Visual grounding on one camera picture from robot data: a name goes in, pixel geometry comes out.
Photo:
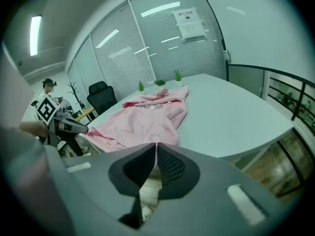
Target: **person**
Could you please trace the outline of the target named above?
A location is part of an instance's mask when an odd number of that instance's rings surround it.
[[[53,82],[53,80],[47,78],[43,81],[43,92],[38,97],[38,106],[40,106],[40,103],[46,98],[46,96],[54,91],[55,86],[57,85],[56,82]],[[81,149],[77,141],[75,140],[75,136],[77,134],[75,133],[69,133],[62,130],[57,130],[56,135],[59,136],[63,141],[65,141],[70,148],[73,150],[74,153],[76,153],[77,156],[81,156],[85,154],[88,151],[88,147],[84,147]],[[47,137],[39,136],[39,140],[42,143],[45,143]]]

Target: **window blinds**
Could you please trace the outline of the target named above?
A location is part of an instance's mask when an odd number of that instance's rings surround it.
[[[100,71],[118,101],[138,90],[139,81],[153,85],[153,72],[128,2],[106,16],[90,35]]]
[[[90,37],[82,44],[74,58],[74,62],[83,87],[86,93],[89,94],[89,86],[103,80],[93,53]]]
[[[226,79],[221,34],[206,0],[130,0],[158,80],[207,73]],[[183,41],[173,10],[195,7],[206,37]]]
[[[71,65],[70,65],[70,68],[67,72],[68,74],[68,78],[69,78],[69,81],[74,84],[75,83],[75,87],[77,87],[77,96],[78,96],[78,99],[86,106],[86,107],[90,107],[90,103],[88,102],[87,100],[87,93],[85,92],[84,88],[83,88],[83,85],[81,83],[81,80],[80,80],[80,77],[79,77],[79,74],[78,74],[78,71],[75,67],[75,63],[72,62]]]

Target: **potted plant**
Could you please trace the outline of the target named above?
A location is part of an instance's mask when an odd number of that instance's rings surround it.
[[[161,86],[165,85],[165,81],[164,81],[164,80],[154,81],[154,83],[155,83],[158,87],[161,87]]]
[[[140,91],[140,94],[144,94],[144,86],[141,81],[139,81],[139,91]]]
[[[183,81],[182,81],[182,77],[181,74],[179,73],[178,70],[174,71],[175,74],[175,83],[177,87],[182,87],[183,86]]]

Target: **black railing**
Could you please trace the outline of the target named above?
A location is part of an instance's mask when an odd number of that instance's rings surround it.
[[[295,99],[292,97],[291,94],[285,93],[281,91],[278,88],[275,88],[273,86],[269,86],[269,88],[273,89],[274,91],[278,92],[279,95],[277,97],[271,95],[270,93],[268,94],[269,97],[273,98],[275,101],[280,103],[282,106],[286,107],[288,110],[290,110],[293,115],[291,120],[295,120],[296,117],[298,117],[312,132],[312,134],[315,136],[315,114],[311,111],[312,105],[315,106],[315,99],[311,97],[309,94],[305,93],[305,86],[306,82],[302,82],[302,87],[301,89],[296,88],[293,85],[290,85],[284,81],[278,80],[276,78],[270,78],[271,80],[277,81],[283,85],[288,86],[289,88],[299,92],[299,98]],[[308,106],[305,106],[302,104],[303,97],[306,96],[309,99]]]

